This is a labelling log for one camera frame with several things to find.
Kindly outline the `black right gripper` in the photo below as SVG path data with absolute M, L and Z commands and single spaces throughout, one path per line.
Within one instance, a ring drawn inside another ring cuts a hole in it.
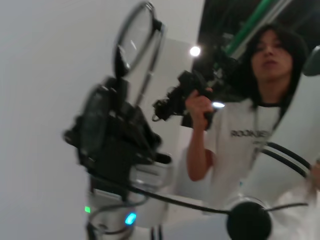
M 157 150 L 161 137 L 152 131 L 141 108 L 126 101 L 129 73 L 119 45 L 115 48 L 114 77 L 107 77 L 89 93 L 64 141 L 75 147 L 78 163 L 90 175 L 90 190 L 126 198 L 135 166 L 164 163 Z

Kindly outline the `person's hand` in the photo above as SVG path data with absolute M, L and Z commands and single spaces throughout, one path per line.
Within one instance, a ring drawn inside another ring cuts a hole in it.
M 206 119 L 205 114 L 214 112 L 211 100 L 204 95 L 200 95 L 198 90 L 195 89 L 187 97 L 185 107 L 191 116 L 193 127 L 205 129 L 209 122 Z

